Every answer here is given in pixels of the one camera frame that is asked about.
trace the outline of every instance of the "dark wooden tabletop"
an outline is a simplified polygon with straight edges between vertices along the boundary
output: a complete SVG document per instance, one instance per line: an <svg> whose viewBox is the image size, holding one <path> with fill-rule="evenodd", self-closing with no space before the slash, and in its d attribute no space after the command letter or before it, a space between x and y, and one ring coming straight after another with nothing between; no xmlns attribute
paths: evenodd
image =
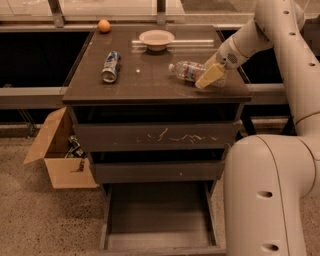
<svg viewBox="0 0 320 256"><path fill-rule="evenodd" d="M171 32L175 41L166 50L151 52L139 35L152 29ZM63 97L64 104L197 104L250 101L250 93L237 70L228 72L225 87L198 89L179 80L168 66L178 61L204 63L221 40L211 25L114 25L107 34L96 31ZM120 71L113 84L102 80L110 51L121 55Z"/></svg>

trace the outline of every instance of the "orange ball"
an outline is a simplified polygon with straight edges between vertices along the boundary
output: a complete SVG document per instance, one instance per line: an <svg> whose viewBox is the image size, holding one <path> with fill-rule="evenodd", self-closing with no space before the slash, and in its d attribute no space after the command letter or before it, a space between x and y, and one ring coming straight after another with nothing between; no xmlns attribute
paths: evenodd
<svg viewBox="0 0 320 256"><path fill-rule="evenodd" d="M98 28L101 33L107 33L111 29L111 25L107 20L100 20L98 23Z"/></svg>

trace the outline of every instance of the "box flap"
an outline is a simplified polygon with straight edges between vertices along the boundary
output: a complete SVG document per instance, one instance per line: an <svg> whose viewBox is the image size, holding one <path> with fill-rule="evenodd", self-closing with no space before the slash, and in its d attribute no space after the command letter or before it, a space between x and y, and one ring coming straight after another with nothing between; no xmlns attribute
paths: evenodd
<svg viewBox="0 0 320 256"><path fill-rule="evenodd" d="M88 158L85 159L83 170L79 171L80 158L44 159L50 176L52 187L61 188L97 188Z"/></svg>
<svg viewBox="0 0 320 256"><path fill-rule="evenodd" d="M61 108L48 115L33 144L29 148L24 164L31 163L46 156L63 118L67 116L67 118L70 119L66 113L67 108Z"/></svg>

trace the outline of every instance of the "white bowl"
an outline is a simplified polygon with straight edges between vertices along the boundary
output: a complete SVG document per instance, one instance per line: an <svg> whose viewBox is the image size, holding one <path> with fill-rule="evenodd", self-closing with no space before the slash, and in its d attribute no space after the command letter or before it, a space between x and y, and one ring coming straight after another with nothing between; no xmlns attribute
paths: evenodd
<svg viewBox="0 0 320 256"><path fill-rule="evenodd" d="M162 51L174 40L174 35L165 30L149 30L143 32L139 40L151 51Z"/></svg>

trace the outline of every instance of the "drawer front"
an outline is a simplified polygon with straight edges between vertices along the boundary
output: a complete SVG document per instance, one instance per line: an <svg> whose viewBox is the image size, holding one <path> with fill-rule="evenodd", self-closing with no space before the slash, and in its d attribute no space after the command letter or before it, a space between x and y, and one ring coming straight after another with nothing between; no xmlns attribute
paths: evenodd
<svg viewBox="0 0 320 256"><path fill-rule="evenodd" d="M224 161L93 164L95 181L104 183L199 181L221 178Z"/></svg>
<svg viewBox="0 0 320 256"><path fill-rule="evenodd" d="M211 124L77 124L87 152L224 148L234 143L239 122Z"/></svg>

